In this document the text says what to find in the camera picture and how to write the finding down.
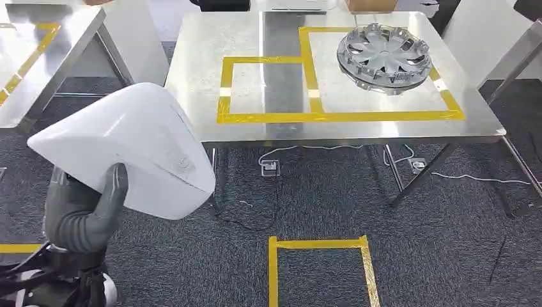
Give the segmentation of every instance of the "table top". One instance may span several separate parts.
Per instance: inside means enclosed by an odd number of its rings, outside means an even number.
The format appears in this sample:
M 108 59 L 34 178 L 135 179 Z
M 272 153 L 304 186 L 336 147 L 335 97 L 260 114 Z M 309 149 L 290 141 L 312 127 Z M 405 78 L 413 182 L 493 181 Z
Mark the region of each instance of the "table top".
M 99 7 L 0 4 L 0 128 L 36 120 L 104 19 Z
M 431 77 L 387 95 L 344 75 L 339 42 L 356 25 L 374 22 L 425 40 L 435 67 Z M 166 89 L 209 146 L 491 143 L 506 133 L 418 12 L 188 15 Z

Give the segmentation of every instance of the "power socket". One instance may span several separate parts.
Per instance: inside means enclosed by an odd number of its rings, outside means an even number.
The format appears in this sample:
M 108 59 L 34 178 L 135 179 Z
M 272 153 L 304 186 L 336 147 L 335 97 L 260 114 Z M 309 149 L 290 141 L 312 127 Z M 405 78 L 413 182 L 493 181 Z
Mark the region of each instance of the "power socket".
M 281 163 L 278 160 L 263 160 L 261 162 L 261 175 L 275 177 L 281 175 Z
M 427 166 L 427 162 L 424 158 L 410 158 L 408 165 L 410 165 L 412 173 L 418 175 Z

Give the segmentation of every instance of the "gray carpet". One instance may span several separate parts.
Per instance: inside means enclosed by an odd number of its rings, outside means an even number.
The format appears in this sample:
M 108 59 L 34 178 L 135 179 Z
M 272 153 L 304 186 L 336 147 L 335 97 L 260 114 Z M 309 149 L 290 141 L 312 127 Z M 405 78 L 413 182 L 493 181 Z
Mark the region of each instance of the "gray carpet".
M 169 55 L 173 45 L 165 45 Z M 90 84 L 68 82 L 69 90 Z M 107 91 L 114 86 L 96 87 Z M 494 87 L 488 83 L 482 92 Z M 539 178 L 542 163 L 527 133 L 542 130 L 541 98 L 539 81 L 517 81 L 494 105 Z M 36 129 L 89 103 L 55 99 Z M 0 184 L 3 242 L 43 239 L 51 165 L 25 146 L 29 135 L 0 135 L 0 164 L 10 168 Z M 542 135 L 534 137 L 542 150 Z M 441 147 L 413 149 L 431 158 Z M 408 154 L 402 146 L 392 149 L 396 157 Z M 381 306 L 542 306 L 542 209 L 516 219 L 508 219 L 505 210 L 525 203 L 541 206 L 528 187 L 431 177 L 393 209 L 388 202 L 397 191 L 390 169 L 382 164 L 381 146 L 277 152 L 273 157 L 283 171 L 278 179 L 259 175 L 258 157 L 268 151 L 221 150 L 217 174 L 222 217 L 263 228 L 278 204 L 277 222 L 268 230 L 254 233 L 221 221 L 209 204 L 181 221 L 123 211 L 107 256 L 120 306 L 266 306 L 269 236 L 352 239 L 365 234 Z M 401 169 L 407 179 L 407 166 Z M 502 144 L 463 146 L 439 172 L 522 178 Z M 281 306 L 368 306 L 356 249 L 280 249 L 278 257 Z

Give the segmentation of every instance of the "yellow tape marking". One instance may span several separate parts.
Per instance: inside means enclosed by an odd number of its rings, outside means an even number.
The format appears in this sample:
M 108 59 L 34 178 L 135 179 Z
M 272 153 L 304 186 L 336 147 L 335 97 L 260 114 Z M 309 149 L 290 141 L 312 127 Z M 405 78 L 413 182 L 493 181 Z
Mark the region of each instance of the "yellow tape marking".
M 446 88 L 435 67 L 430 79 L 439 90 L 448 110 L 443 111 L 402 111 L 402 112 L 351 112 L 326 113 L 320 97 L 316 78 L 309 33 L 344 33 L 353 28 L 342 27 L 300 27 L 299 42 L 301 56 L 275 57 L 224 57 L 222 66 L 221 94 L 217 110 L 217 123 L 304 123 L 304 122 L 400 122 L 420 120 L 464 120 L 461 107 Z M 301 63 L 307 84 L 310 113 L 230 113 L 233 66 L 237 63 Z
M 299 44 L 301 47 L 301 58 L 303 59 L 303 69 L 305 71 L 305 81 L 309 93 L 309 105 L 311 112 L 323 113 L 322 101 L 320 98 L 320 89 L 316 80 L 316 70 L 313 62 L 313 52 L 311 50 L 311 41 L 309 39 L 308 28 L 299 28 Z
M 352 112 L 352 113 L 252 113 L 223 114 L 218 123 L 400 122 L 404 120 L 460 120 L 457 111 Z
M 30 68 L 32 68 L 32 65 L 36 63 L 38 58 L 45 52 L 45 49 L 49 44 L 52 42 L 52 40 L 55 38 L 55 36 L 58 33 L 58 30 L 60 29 L 60 24 L 37 24 L 36 28 L 39 30 L 45 30 L 47 31 L 47 34 L 43 37 L 41 42 L 38 44 L 38 47 L 30 56 L 28 59 L 20 66 L 19 70 L 13 77 L 8 81 L 8 84 L 0 90 L 0 106 L 4 104 L 6 99 L 13 93 L 17 85 L 21 82 L 22 78 L 28 73 Z M 7 29 L 12 28 L 15 29 L 15 26 L 12 24 L 0 24 L 1 29 Z
M 371 259 L 371 252 L 369 251 L 369 242 L 367 236 L 359 237 L 361 244 L 361 258 L 363 260 L 363 269 L 365 270 L 365 281 L 367 282 L 367 290 L 369 291 L 369 301 L 371 307 L 380 307 L 380 300 L 378 299 L 378 291 L 376 290 L 375 272 L 373 271 L 373 261 Z
M 279 306 L 279 264 L 277 262 L 277 237 L 269 237 L 269 307 Z
M 0 254 L 31 254 L 41 246 L 41 244 L 0 244 Z
M 373 271 L 373 261 L 369 252 L 369 242 L 367 236 L 358 239 L 346 240 L 292 240 L 277 241 L 277 237 L 269 237 L 269 307 L 279 306 L 279 268 L 277 263 L 277 249 L 330 249 L 330 248 L 359 248 L 365 271 L 365 280 L 369 292 L 369 302 L 371 307 L 380 307 L 378 291 L 376 291 L 375 272 Z
M 278 248 L 286 249 L 316 249 L 316 248 L 360 248 L 361 243 L 353 240 L 304 240 L 304 241 L 279 241 Z

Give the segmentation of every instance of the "cardboard box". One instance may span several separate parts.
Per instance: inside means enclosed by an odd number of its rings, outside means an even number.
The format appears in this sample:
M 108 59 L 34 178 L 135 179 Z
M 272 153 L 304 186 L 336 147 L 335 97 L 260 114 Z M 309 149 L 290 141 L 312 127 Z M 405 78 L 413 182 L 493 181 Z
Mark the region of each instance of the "cardboard box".
M 345 0 L 351 12 L 391 12 L 397 0 Z

